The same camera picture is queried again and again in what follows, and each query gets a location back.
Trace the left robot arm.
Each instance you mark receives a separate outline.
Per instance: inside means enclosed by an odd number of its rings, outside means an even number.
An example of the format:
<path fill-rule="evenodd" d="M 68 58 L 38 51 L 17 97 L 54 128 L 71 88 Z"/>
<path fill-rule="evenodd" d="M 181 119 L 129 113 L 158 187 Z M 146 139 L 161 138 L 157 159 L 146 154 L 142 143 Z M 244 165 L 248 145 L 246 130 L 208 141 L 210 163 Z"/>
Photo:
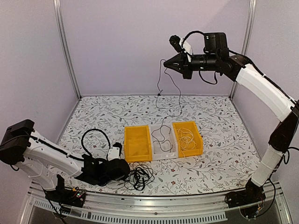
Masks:
<path fill-rule="evenodd" d="M 47 169 L 48 165 L 79 181 L 99 186 L 124 180 L 130 173 L 128 163 L 117 155 L 112 159 L 88 154 L 75 156 L 43 137 L 29 119 L 6 129 L 0 144 L 0 160 L 26 172 L 60 203 L 69 199 L 69 191 L 58 184 L 58 176 Z"/>

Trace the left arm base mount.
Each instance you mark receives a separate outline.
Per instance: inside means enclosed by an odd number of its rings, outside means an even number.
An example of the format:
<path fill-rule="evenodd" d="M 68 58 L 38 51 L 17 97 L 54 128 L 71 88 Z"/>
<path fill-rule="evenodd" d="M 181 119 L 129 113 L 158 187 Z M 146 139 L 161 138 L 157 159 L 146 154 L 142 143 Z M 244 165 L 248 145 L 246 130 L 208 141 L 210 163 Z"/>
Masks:
<path fill-rule="evenodd" d="M 45 190 L 46 199 L 62 205 L 69 205 L 82 208 L 85 203 L 86 191 L 78 187 L 67 189 L 64 185 L 64 178 L 57 175 L 57 185 L 54 190 Z"/>

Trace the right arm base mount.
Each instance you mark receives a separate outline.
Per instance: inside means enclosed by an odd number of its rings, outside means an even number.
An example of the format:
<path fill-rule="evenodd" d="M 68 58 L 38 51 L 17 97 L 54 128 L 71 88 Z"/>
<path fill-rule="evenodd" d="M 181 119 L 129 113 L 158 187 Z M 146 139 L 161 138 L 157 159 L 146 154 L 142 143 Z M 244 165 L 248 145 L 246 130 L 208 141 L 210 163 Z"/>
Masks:
<path fill-rule="evenodd" d="M 263 187 L 255 185 L 250 178 L 244 190 L 228 192 L 224 201 L 229 208 L 245 206 L 240 209 L 241 215 L 246 219 L 254 219 L 262 210 L 265 199 Z"/>

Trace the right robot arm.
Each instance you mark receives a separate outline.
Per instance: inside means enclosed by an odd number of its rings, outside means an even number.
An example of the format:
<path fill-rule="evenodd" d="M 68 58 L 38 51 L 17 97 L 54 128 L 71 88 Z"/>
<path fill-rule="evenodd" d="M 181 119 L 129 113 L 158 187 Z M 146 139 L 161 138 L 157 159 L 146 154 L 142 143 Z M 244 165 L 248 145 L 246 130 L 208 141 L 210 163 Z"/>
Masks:
<path fill-rule="evenodd" d="M 276 83 L 263 74 L 251 59 L 229 49 L 226 34 L 198 32 L 204 37 L 204 53 L 194 54 L 187 38 L 172 35 L 169 39 L 177 55 L 164 62 L 164 67 L 191 79 L 193 72 L 213 71 L 227 76 L 233 82 L 247 88 L 266 104 L 279 120 L 270 135 L 261 163 L 247 181 L 240 194 L 245 203 L 252 203 L 263 191 L 263 185 L 279 167 L 299 124 L 299 103 L 285 93 Z"/>

